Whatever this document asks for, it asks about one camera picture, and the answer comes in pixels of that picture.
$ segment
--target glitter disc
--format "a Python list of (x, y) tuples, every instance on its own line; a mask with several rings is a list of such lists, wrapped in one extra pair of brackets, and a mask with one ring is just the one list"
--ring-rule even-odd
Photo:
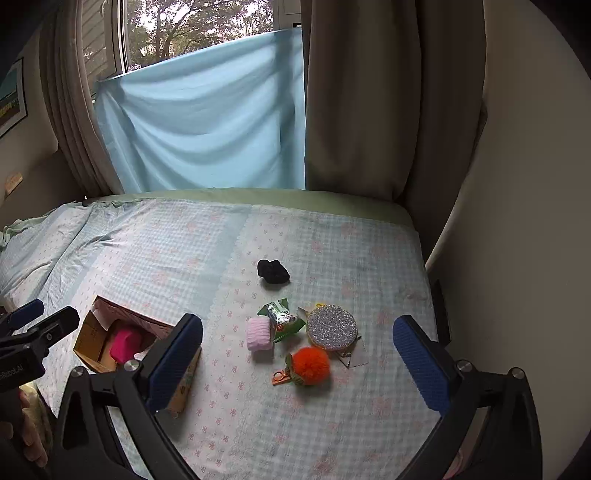
[(347, 348), (357, 338), (353, 315), (338, 305), (324, 305), (312, 310), (306, 331), (315, 345), (329, 351)]

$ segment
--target human hand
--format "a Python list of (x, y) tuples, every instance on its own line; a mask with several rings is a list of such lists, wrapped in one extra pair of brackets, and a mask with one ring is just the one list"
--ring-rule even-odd
[[(21, 400), (22, 408), (29, 407), (27, 396), (20, 389), (18, 391), (18, 398)], [(25, 421), (22, 425), (21, 436), (22, 441), (26, 445), (22, 452), (27, 460), (35, 462), (39, 467), (44, 467), (47, 464), (47, 452), (43, 448), (39, 432), (27, 412), (22, 412), (22, 414), (25, 417)], [(0, 421), (0, 436), (6, 440), (10, 440), (13, 434), (14, 429), (12, 428), (12, 424), (7, 421)]]

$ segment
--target green snack package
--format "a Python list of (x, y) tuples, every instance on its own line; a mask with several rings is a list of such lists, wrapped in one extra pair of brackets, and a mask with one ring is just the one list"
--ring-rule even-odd
[(271, 324), (275, 329), (275, 343), (281, 342), (288, 335), (299, 332), (306, 324), (304, 320), (290, 313), (287, 299), (267, 303), (259, 310), (258, 314), (266, 315), (271, 319)]

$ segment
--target orange pom-pom keychain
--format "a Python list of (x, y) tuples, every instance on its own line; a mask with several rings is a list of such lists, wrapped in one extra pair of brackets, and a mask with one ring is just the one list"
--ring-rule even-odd
[(328, 354), (315, 346), (300, 348), (293, 355), (285, 357), (285, 370), (275, 372), (273, 385), (292, 381), (296, 385), (316, 385), (330, 375)]

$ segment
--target tree foliage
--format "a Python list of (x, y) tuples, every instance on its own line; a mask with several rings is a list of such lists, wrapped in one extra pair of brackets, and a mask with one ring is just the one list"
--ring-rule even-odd
[(273, 30), (270, 0), (127, 0), (129, 70)]

